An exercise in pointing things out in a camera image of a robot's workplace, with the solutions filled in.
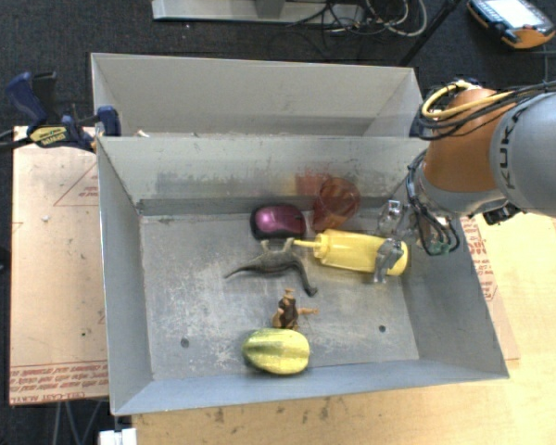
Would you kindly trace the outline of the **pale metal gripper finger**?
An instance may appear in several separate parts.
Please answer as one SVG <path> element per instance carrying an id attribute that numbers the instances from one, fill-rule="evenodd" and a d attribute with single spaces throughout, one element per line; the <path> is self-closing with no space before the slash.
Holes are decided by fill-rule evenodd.
<path id="1" fill-rule="evenodd" d="M 403 253 L 400 240 L 387 238 L 376 252 L 373 281 L 375 283 L 384 283 L 387 272 L 402 258 Z"/>
<path id="2" fill-rule="evenodd" d="M 389 199 L 381 208 L 377 232 L 383 237 L 399 237 L 399 225 L 402 221 L 402 203 L 399 200 Z"/>

